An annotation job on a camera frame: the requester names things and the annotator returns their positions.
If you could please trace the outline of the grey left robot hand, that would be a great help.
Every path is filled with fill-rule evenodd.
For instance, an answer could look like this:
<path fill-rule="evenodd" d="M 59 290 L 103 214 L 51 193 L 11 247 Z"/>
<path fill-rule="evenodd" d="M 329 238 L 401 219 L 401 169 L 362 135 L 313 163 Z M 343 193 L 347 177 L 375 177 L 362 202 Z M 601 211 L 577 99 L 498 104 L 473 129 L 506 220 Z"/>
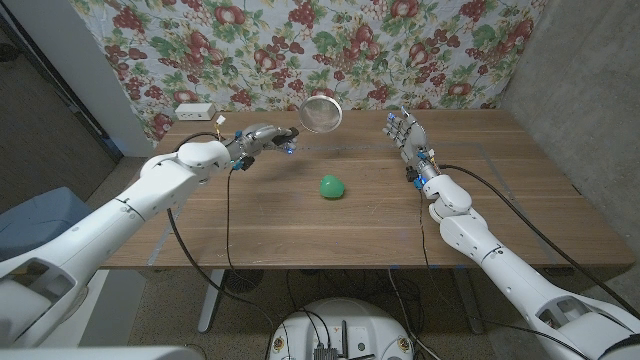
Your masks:
<path fill-rule="evenodd" d="M 226 145 L 232 162 L 260 155 L 264 151 L 280 151 L 291 154 L 296 149 L 299 131 L 295 127 L 254 124 L 237 132 Z"/>

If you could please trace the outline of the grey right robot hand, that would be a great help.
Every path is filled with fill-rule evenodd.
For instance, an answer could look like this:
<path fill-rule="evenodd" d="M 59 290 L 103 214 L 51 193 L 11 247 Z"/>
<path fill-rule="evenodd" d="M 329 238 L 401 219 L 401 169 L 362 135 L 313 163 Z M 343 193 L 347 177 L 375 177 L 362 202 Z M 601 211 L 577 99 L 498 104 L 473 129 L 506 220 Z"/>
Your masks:
<path fill-rule="evenodd" d="M 420 179 L 427 182 L 440 174 L 426 131 L 413 114 L 405 109 L 401 115 L 389 113 L 383 133 L 400 151 L 411 181 Z"/>

